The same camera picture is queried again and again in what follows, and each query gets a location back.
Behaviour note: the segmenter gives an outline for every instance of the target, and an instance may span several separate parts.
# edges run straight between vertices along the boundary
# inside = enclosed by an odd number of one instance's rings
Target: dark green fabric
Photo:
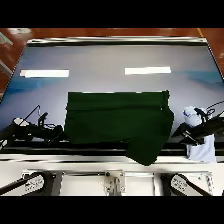
[[[169,92],[68,93],[64,131],[73,144],[127,141],[126,156],[152,164],[170,135]]]

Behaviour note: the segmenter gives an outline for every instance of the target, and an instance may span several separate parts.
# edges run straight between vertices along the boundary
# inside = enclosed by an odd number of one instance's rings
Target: wooden floor
[[[0,44],[0,60],[11,70],[28,39],[75,36],[191,36],[207,38],[218,65],[224,74],[224,28],[31,28],[30,33],[13,34],[8,28],[0,28],[13,45]],[[9,77],[0,71],[0,93]]]

